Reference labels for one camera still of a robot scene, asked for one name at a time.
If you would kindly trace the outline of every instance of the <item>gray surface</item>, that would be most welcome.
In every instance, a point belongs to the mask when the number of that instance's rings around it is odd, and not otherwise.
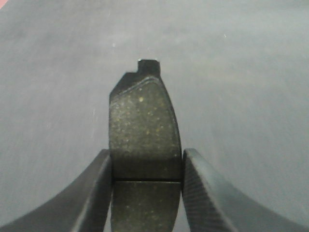
[[[158,58],[183,147],[309,225],[306,0],[9,0],[0,10],[0,224],[108,146],[108,94]]]

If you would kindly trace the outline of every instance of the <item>gray background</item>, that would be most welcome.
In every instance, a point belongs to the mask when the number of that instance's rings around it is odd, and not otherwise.
[[[307,0],[9,0],[0,10],[0,225],[108,147],[108,95],[157,58],[183,147],[309,226]],[[187,231],[185,221],[177,228]]]

